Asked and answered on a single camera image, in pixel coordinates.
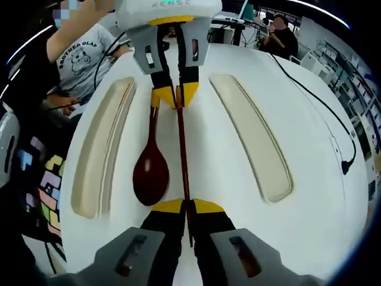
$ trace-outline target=cream colored slot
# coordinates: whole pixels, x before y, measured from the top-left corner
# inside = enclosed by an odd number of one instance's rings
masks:
[[[261,196],[272,203],[282,200],[292,192],[292,177],[260,111],[233,76],[215,74],[210,82],[241,139]]]
[[[115,81],[101,101],[83,142],[71,207],[88,219],[110,209],[114,165],[121,133],[136,92],[132,77]]]

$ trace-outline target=person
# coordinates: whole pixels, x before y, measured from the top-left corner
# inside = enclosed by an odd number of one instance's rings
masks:
[[[259,47],[260,51],[289,59],[298,53],[298,40],[288,28],[288,20],[282,15],[276,15],[273,24],[268,28],[268,37]]]
[[[116,59],[132,51],[128,46],[114,42],[115,37],[100,24],[95,24],[76,40],[57,59],[61,82],[49,92],[47,101],[56,107],[88,102],[113,64],[110,57],[106,57],[96,72],[104,53],[111,48],[108,55]],[[68,116],[73,110],[73,106],[65,107],[63,114]]]
[[[2,22],[3,26],[7,27],[4,29],[7,45],[0,56],[1,100],[13,109],[20,123],[21,135],[31,126],[31,121],[36,116],[36,110],[48,91],[60,82],[56,64],[58,57],[75,40],[114,9],[114,0],[85,0],[76,17],[70,19],[57,31],[50,26],[38,26],[39,30],[34,31],[31,28],[29,30],[31,34],[24,35],[25,30],[29,28],[28,21],[32,16],[46,11],[42,6],[43,3],[45,1],[38,3],[25,1],[21,5],[17,1],[8,1],[7,11],[17,12],[14,14],[14,24],[9,26]],[[41,24],[43,21],[38,19],[34,23]],[[16,64],[20,64],[18,72],[9,77],[11,67]],[[7,273],[11,277],[12,283],[27,282],[42,285],[44,282],[39,275],[35,258],[21,236],[24,231],[25,212],[23,213],[20,208],[18,195],[12,182],[5,184],[0,191],[0,215],[3,218],[7,217],[3,223],[1,235],[1,252],[7,261],[2,268],[2,273]]]

